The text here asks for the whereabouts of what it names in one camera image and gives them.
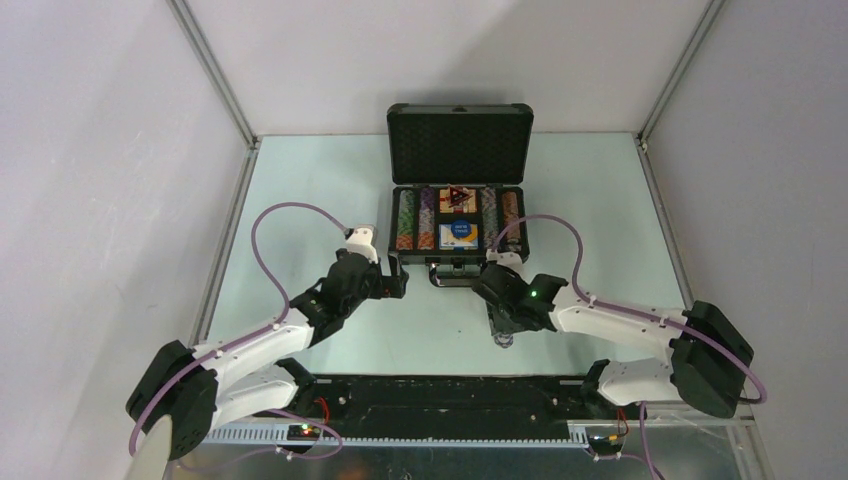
black carrying case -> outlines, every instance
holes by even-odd
[[[524,166],[533,110],[525,104],[511,105],[410,105],[396,104],[387,114],[392,180],[392,223],[389,251],[405,264],[429,265],[430,282],[437,287],[471,286],[486,262],[481,190],[496,192],[497,231],[506,226],[502,195],[515,192],[518,214],[523,217],[524,193],[517,185],[524,179]],[[475,213],[441,213],[439,192],[449,186],[475,189]],[[435,248],[418,250],[418,211],[424,188],[434,188]],[[401,193],[414,194],[413,247],[398,249],[398,211]],[[463,250],[440,248],[440,225],[466,220],[478,226],[478,246]],[[526,261],[530,255],[526,224],[520,225],[521,240],[516,253]],[[506,239],[500,249],[505,250]]]

white wall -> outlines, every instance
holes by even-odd
[[[698,296],[755,350],[778,478],[845,478],[848,7],[728,2],[649,140]]]
[[[167,4],[0,7],[0,477],[121,478],[244,147]]]
[[[192,1],[258,133],[385,131],[389,105],[526,102],[636,131],[707,0]]]

metal frame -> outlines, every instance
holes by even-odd
[[[212,48],[209,46],[206,35],[203,34],[203,30],[197,23],[197,18],[195,18],[194,13],[191,11],[191,7],[188,6],[188,1],[167,0],[167,2],[174,13],[174,18],[177,19],[177,22],[183,29],[183,33],[185,33],[191,49],[197,55],[197,60],[200,62],[206,75],[209,76],[212,87],[218,93],[218,96],[221,97],[221,101],[224,102],[224,107],[227,109],[227,113],[230,115],[233,123],[235,123],[244,144],[248,148],[254,147],[257,141],[256,134],[250,128],[247,117],[245,117],[244,111],[241,109],[241,105],[239,105],[238,99],[230,83],[227,81],[227,77],[224,76],[221,65],[218,64],[218,60],[215,59],[215,55],[212,53]]]
[[[654,175],[654,169],[651,167],[651,161],[648,158],[647,146],[644,140],[640,140],[638,136],[634,136],[633,141],[636,145],[636,151],[639,153],[639,161],[642,163],[642,171],[645,173],[645,180],[648,182],[648,190],[651,192],[654,210],[657,211],[660,229],[663,232],[665,245],[671,257],[671,267],[674,269],[674,276],[677,277],[677,284],[680,286],[680,295],[683,297],[683,303],[687,307],[692,306],[695,302],[695,296],[692,294],[692,285],[689,282],[689,277],[686,275],[686,269],[683,266],[683,257],[680,255],[680,249],[677,246],[677,240],[671,228],[671,221],[668,218],[668,211],[665,208],[662,194],[657,185],[657,178]]]
[[[662,116],[663,110],[665,110],[666,105],[668,105],[668,102],[674,95],[675,90],[677,90],[677,86],[680,84],[681,79],[692,64],[692,59],[695,58],[695,54],[698,53],[698,50],[701,48],[701,44],[703,44],[704,39],[710,32],[710,29],[715,23],[715,20],[725,3],[725,0],[710,0],[707,4],[707,7],[701,14],[701,18],[698,19],[698,25],[695,27],[695,31],[693,31],[692,36],[689,37],[686,47],[683,48],[680,58],[677,59],[677,63],[674,65],[674,68],[671,69],[671,74],[668,76],[665,85],[663,85],[663,88],[660,91],[660,95],[654,102],[654,106],[651,108],[648,118],[645,119],[642,129],[639,130],[638,138],[641,141],[647,141],[648,137],[650,137],[651,133],[653,133],[654,128],[657,126],[657,122]]]
[[[238,231],[241,212],[244,210],[244,201],[247,198],[247,190],[253,178],[253,169],[256,167],[256,158],[259,156],[259,147],[261,145],[262,141],[257,141],[256,145],[250,148],[245,156],[244,164],[242,165],[241,173],[236,183],[236,191],[230,202],[224,231],[221,234],[221,240],[218,242],[218,250],[215,255],[215,261],[212,264],[212,271],[206,283],[203,303],[201,304],[200,312],[189,337],[189,345],[197,345],[209,335],[209,328],[212,326],[212,317],[215,314],[215,306],[218,303],[218,295],[221,293],[221,282],[224,281],[224,274],[227,271],[230,253],[233,250],[233,241]]]
[[[215,58],[215,55],[212,52],[212,49],[209,45],[206,36],[204,35],[196,17],[194,16],[194,13],[188,5],[188,0],[167,0],[167,3],[171,7],[174,17],[180,24],[180,27],[183,29],[183,32],[185,33],[186,38],[192,47],[192,50],[194,50],[195,54],[197,55],[198,61],[200,62],[206,74],[209,76],[213,88],[215,89],[218,96],[221,98],[221,101],[223,102],[228,115],[233,120],[233,123],[236,129],[238,130],[242,140],[249,148],[247,156],[244,160],[244,165],[242,166],[242,170],[239,175],[236,190],[233,195],[233,200],[231,202],[227,214],[226,226],[219,242],[217,255],[214,261],[212,271],[210,272],[209,280],[205,289],[203,304],[198,314],[194,329],[191,333],[191,342],[192,344],[196,344],[206,338],[209,332],[209,328],[211,326],[212,317],[215,311],[215,305],[217,303],[218,295],[220,293],[221,282],[223,281],[224,274],[226,272],[227,263],[232,250],[233,240],[235,238],[235,234],[239,226],[239,219],[244,208],[244,202],[247,196],[248,188],[250,186],[253,170],[256,166],[256,160],[259,148],[261,146],[261,138],[257,137],[255,132],[251,128],[244,114],[244,111],[239,105],[238,99],[235,93],[233,92],[232,87],[227,81],[220,64],[218,63],[217,59]],[[678,248],[678,243],[674,236],[671,222],[668,217],[668,212],[665,208],[665,204],[663,202],[662,195],[659,191],[657,180],[647,154],[647,141],[651,133],[653,133],[653,130],[656,127],[657,122],[661,118],[665,107],[669,103],[670,99],[673,97],[674,92],[680,84],[681,79],[684,77],[685,73],[690,67],[693,58],[695,57],[695,54],[700,49],[704,39],[706,38],[706,35],[715,23],[715,20],[718,17],[718,14],[721,12],[722,7],[725,3],[725,0],[709,1],[698,21],[695,30],[693,31],[691,37],[689,38],[689,41],[683,49],[680,58],[672,69],[672,72],[670,73],[668,79],[666,80],[660,95],[654,102],[654,105],[648,117],[646,118],[645,123],[643,124],[639,133],[634,135],[634,144],[639,154],[639,159],[642,164],[645,179],[647,181],[648,188],[651,193],[651,198],[654,203],[655,210],[657,212],[657,218],[660,223],[660,228],[663,232],[663,237],[666,241],[666,247],[671,257],[672,267],[674,269],[678,284],[680,285],[680,292],[686,305],[691,305],[694,300],[692,288],[684,268],[683,259]],[[651,410],[650,417],[651,418],[647,420],[647,424],[651,427],[693,426],[696,428],[707,428],[724,426],[727,429],[728,439],[731,442],[731,445],[734,446],[737,466],[740,475],[742,475],[742,478],[750,480],[774,478],[774,474],[771,471],[769,463],[765,457],[762,440],[759,436],[756,423],[754,422],[754,417],[753,415],[751,415],[751,410],[749,407],[740,406],[740,411],[737,416],[727,420],[708,417],[704,414],[701,414],[700,412],[689,408],[688,406],[679,404],[654,406]],[[245,441],[247,441],[249,443],[267,444],[268,440],[262,435],[260,435],[260,430],[264,431],[270,428],[271,430],[276,431],[279,429],[278,427],[280,425],[284,424],[285,422],[280,421],[259,421],[248,424],[232,424],[228,425],[227,427],[224,427],[224,429],[220,429],[218,431],[219,433],[213,432],[212,434],[210,434],[210,438],[208,439],[208,441],[209,443],[229,444],[245,443]],[[607,428],[612,427],[614,425],[615,422],[606,420],[569,422],[569,427],[573,431],[580,432],[582,435],[585,435],[586,428]],[[229,432],[229,430],[238,431],[238,435],[241,438],[235,438],[236,433]],[[251,436],[248,440],[245,437],[248,435],[257,436]],[[363,446],[395,444],[395,442],[387,439],[349,440],[352,444],[361,444]],[[462,443],[462,446],[478,446],[471,442]],[[581,443],[582,442],[579,441],[553,442],[550,444],[519,444],[517,442],[505,442],[492,445],[481,444],[479,446],[547,446],[559,448],[574,448],[579,447]],[[398,443],[398,445],[430,447],[437,446],[436,444],[418,445],[418,442],[400,442]]]

red wire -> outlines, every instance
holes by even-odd
[[[630,425],[627,424],[627,415],[624,414],[624,409],[618,409],[618,417],[619,417],[619,432],[621,431],[621,420],[624,420],[624,436],[630,433]]]
[[[321,405],[321,410],[324,412],[324,423],[328,423],[330,421],[330,406],[327,405],[327,401],[324,400],[324,397],[318,397],[314,400],[314,403]]]

poker chip case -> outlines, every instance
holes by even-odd
[[[387,122],[397,185],[389,252],[405,264],[428,265],[437,287],[471,286],[498,233],[524,216],[518,185],[533,110],[525,104],[396,104]],[[526,261],[526,224],[504,236],[499,249]]]

